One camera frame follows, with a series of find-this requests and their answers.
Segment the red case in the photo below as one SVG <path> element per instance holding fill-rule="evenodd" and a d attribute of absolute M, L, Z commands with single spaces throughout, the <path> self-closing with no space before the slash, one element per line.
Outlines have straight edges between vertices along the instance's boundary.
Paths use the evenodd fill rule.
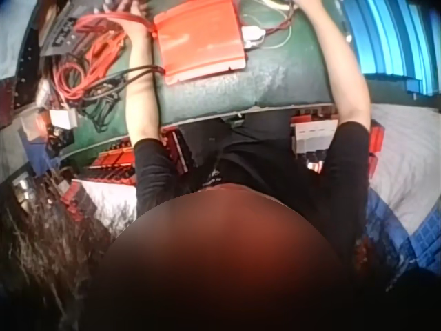
<path fill-rule="evenodd" d="M 247 65 L 232 0 L 192 0 L 155 16 L 165 83 Z"/>

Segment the green surface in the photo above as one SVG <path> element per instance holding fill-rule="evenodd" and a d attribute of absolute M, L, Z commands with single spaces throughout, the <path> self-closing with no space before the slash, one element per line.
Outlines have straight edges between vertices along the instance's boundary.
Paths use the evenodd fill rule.
<path fill-rule="evenodd" d="M 185 0 L 151 0 L 152 14 L 158 14 Z M 283 20 L 282 15 L 257 0 L 242 0 L 240 13 L 243 20 L 265 26 L 274 26 Z M 334 1 L 325 5 L 334 21 L 341 26 L 343 17 Z M 263 47 L 277 46 L 287 39 L 289 31 L 280 31 L 266 39 Z M 123 70 L 128 65 L 130 47 L 118 60 L 112 71 Z M 279 48 L 256 49 L 247 53 L 244 70 L 202 78 L 173 86 L 164 86 L 156 78 L 158 102 L 163 125 L 197 119 L 210 115 L 240 112 L 252 106 L 283 107 L 330 103 L 331 95 L 320 48 L 308 20 L 298 11 L 294 17 L 289 41 Z M 161 64 L 155 46 L 155 59 Z M 413 96 L 405 92 L 403 82 L 372 81 L 369 88 L 373 103 L 394 103 L 413 106 L 436 107 L 439 99 Z M 75 144 L 66 148 L 68 154 L 108 139 L 127 134 L 124 112 L 124 92 L 115 107 L 114 118 L 107 132 L 97 134 L 87 119 L 79 121 L 75 130 Z"/>

